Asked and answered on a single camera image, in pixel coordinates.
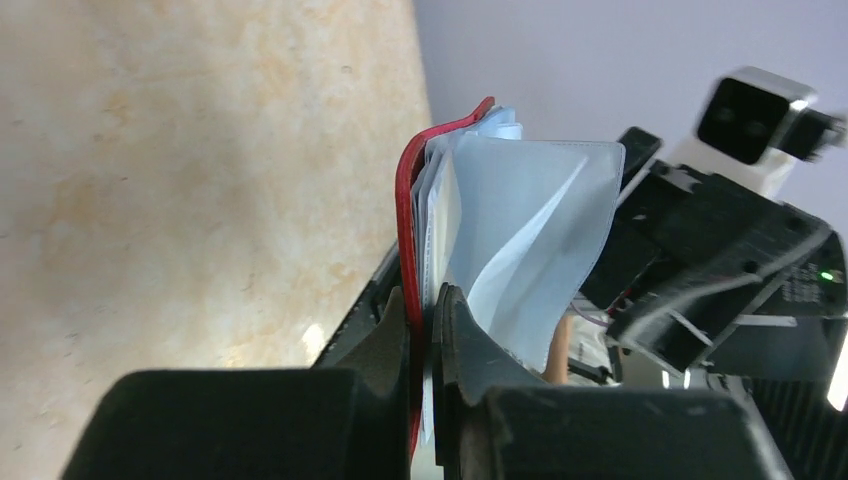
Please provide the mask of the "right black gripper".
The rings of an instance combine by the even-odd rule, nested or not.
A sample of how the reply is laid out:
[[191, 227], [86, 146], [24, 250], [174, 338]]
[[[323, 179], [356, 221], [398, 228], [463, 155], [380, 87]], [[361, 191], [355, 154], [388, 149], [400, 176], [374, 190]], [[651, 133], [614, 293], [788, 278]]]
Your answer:
[[624, 200], [581, 295], [609, 337], [665, 369], [827, 378], [847, 330], [847, 261], [825, 221], [621, 136]]

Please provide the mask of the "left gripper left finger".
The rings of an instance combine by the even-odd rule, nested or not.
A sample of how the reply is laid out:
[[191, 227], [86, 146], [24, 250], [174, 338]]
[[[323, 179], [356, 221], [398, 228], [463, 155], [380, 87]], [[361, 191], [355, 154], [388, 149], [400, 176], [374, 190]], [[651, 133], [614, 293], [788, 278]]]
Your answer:
[[66, 479], [406, 479], [410, 333], [394, 289], [345, 356], [309, 369], [146, 370], [102, 397]]

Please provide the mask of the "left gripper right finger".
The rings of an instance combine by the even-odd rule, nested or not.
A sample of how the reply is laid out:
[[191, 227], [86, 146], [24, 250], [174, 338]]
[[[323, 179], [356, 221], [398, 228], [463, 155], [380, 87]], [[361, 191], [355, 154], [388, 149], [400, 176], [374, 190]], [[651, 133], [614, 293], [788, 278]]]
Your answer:
[[435, 459], [449, 479], [787, 479], [767, 428], [710, 390], [556, 386], [475, 322], [433, 313]]

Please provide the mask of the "red leather card holder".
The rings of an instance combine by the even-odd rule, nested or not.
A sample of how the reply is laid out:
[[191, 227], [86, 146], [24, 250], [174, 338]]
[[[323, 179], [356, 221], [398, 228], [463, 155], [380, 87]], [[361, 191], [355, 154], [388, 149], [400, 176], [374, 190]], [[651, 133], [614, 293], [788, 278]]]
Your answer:
[[608, 239], [625, 147], [526, 140], [510, 107], [415, 134], [395, 174], [397, 244], [411, 333], [411, 447], [433, 435], [432, 313], [444, 283], [523, 367], [544, 369], [555, 327]]

